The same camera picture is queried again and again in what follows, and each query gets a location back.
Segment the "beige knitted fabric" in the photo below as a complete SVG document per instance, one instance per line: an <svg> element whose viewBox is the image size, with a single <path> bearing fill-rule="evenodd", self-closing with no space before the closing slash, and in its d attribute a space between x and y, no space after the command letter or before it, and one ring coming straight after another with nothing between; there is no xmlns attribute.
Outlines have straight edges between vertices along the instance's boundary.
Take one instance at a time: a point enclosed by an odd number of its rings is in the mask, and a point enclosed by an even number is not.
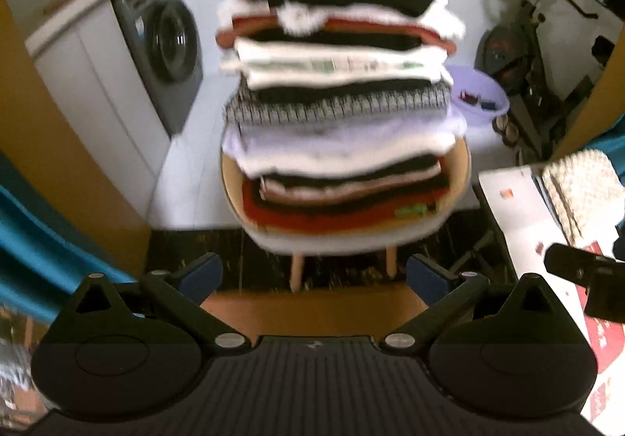
<svg viewBox="0 0 625 436"><path fill-rule="evenodd" d="M625 214L625 188L601 150L581 150L548 165L543 182L572 246L585 246L593 225Z"/></svg>

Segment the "silver screw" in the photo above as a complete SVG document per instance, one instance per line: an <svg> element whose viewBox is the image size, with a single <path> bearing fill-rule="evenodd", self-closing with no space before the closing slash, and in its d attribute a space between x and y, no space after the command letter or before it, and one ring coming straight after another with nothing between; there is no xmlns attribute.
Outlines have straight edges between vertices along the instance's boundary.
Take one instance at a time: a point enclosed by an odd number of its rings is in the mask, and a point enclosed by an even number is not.
<svg viewBox="0 0 625 436"><path fill-rule="evenodd" d="M220 348L232 350L243 346L245 344L245 338L240 333L220 333L220 335L215 338L215 344Z"/></svg>
<svg viewBox="0 0 625 436"><path fill-rule="evenodd" d="M392 333L386 336L384 342L391 348L410 348L416 341L409 333Z"/></svg>

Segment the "red garment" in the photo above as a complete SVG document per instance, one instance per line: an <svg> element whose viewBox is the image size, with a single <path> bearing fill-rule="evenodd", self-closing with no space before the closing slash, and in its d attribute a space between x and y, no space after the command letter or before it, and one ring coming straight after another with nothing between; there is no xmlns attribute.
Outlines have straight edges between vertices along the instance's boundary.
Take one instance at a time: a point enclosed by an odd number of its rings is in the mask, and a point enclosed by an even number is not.
<svg viewBox="0 0 625 436"><path fill-rule="evenodd" d="M257 202L252 181L243 181L243 210L245 215L259 226L283 228L285 231L324 234L333 231L348 231L372 227L382 222L402 216L398 211L412 205L434 205L449 192L449 188L435 189L425 193L414 193L390 198L376 205L355 212L327 215L306 215L298 213L298 208L273 210Z"/></svg>
<svg viewBox="0 0 625 436"><path fill-rule="evenodd" d="M215 40L221 48L234 47L235 39L250 36L264 29L279 26L276 15L257 17L234 17L232 29L218 31ZM345 20L329 18L323 26L326 31L342 32L367 32L379 34L405 34L406 36L419 37L426 45L434 45L444 48L449 55L455 54L457 47L454 42L443 40L438 33L424 27L415 25L386 25L383 23L361 22L359 20Z"/></svg>

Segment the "triangular hole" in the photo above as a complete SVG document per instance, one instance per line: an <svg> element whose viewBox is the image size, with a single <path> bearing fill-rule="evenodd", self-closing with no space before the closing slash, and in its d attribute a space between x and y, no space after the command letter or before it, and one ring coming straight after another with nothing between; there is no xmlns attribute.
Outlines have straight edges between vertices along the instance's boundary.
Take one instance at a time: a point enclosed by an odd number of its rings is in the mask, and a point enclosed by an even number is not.
<svg viewBox="0 0 625 436"><path fill-rule="evenodd" d="M111 308L111 303L106 298L100 286L92 286L78 305L77 312L93 313L93 311L106 311Z"/></svg>
<svg viewBox="0 0 625 436"><path fill-rule="evenodd" d="M521 309L526 311L537 311L540 313L551 313L551 305L541 292L540 288L534 286L525 294Z"/></svg>

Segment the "washing machine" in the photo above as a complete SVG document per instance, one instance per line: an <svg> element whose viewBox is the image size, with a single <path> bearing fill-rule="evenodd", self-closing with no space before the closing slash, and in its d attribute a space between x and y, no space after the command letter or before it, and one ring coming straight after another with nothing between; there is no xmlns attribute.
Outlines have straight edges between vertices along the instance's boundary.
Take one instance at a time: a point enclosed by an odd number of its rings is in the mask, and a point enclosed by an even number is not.
<svg viewBox="0 0 625 436"><path fill-rule="evenodd" d="M112 0L137 71L170 137L180 133L202 82L195 20L182 0Z"/></svg>

